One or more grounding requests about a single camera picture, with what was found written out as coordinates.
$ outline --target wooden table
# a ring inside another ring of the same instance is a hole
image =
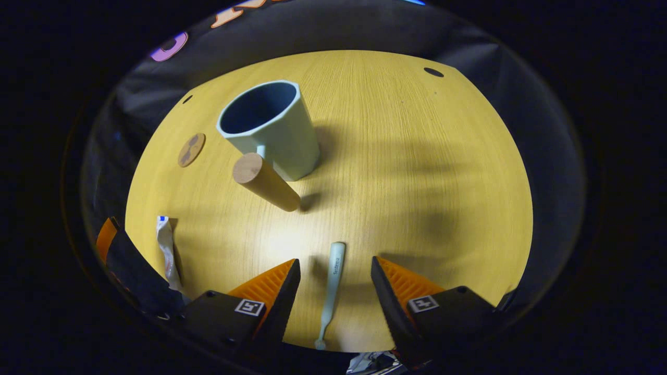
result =
[[[231,171],[241,154],[215,129],[236,95],[276,79],[301,85],[321,144],[321,165],[289,183],[304,212],[283,212],[237,185]],[[201,154],[179,167],[195,133],[206,134]],[[177,266],[190,298],[228,292],[298,258],[301,284],[283,339],[311,348],[329,245],[345,242],[325,339],[328,350],[347,352],[394,345],[370,278],[372,256],[497,304],[517,286],[532,236],[521,156],[484,96],[454,68],[374,51],[280,57],[192,89],[153,134],[127,200],[127,233],[164,274],[158,215],[176,219]]]

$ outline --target mug handle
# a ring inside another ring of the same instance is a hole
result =
[[[257,145],[257,153],[261,156],[262,159],[266,160],[266,146]]]

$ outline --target wooden block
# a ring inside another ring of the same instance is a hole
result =
[[[241,156],[234,164],[233,176],[241,186],[282,210],[292,212],[299,208],[299,194],[258,153]]]

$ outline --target mug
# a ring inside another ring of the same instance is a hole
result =
[[[241,93],[215,127],[240,152],[260,154],[285,181],[309,174],[319,159],[315,129],[294,82],[266,82]]]

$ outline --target coaster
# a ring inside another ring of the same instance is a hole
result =
[[[205,140],[206,135],[204,135],[204,133],[197,133],[185,142],[181,149],[181,153],[178,154],[178,165],[181,167],[189,166],[201,152]]]

